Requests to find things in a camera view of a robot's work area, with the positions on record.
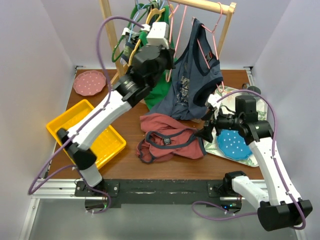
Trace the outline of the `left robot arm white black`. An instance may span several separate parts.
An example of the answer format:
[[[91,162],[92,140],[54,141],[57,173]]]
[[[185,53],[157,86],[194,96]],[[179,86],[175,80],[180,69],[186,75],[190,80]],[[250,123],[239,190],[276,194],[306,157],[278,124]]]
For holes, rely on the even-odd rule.
[[[175,50],[162,45],[143,46],[133,57],[131,66],[106,97],[80,122],[69,129],[60,128],[57,136],[86,181],[86,191],[99,196],[104,180],[91,150],[96,138],[124,113],[147,97],[166,70],[175,67]]]

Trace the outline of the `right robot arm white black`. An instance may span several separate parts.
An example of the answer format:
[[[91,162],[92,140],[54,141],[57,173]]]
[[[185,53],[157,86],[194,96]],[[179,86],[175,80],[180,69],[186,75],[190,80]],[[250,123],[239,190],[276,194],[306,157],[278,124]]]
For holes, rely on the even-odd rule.
[[[252,151],[263,175],[267,190],[256,186],[242,171],[226,173],[221,190],[230,197],[244,197],[255,209],[262,227],[270,232],[283,228],[303,230],[313,206],[303,200],[290,180],[276,146],[276,128],[260,120],[256,99],[251,95],[235,98],[235,112],[224,114],[220,108],[222,97],[210,94],[205,105],[209,108],[202,118],[204,126],[195,135],[213,141],[212,130],[236,131]]]

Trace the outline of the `red tank top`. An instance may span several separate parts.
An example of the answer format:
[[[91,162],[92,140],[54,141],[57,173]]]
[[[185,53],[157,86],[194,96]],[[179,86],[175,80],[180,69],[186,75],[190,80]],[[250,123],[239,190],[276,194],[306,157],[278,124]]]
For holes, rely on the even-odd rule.
[[[144,139],[136,147],[136,155],[145,164],[166,162],[173,156],[196,160],[206,155],[203,140],[188,127],[170,116],[152,113],[140,117]]]

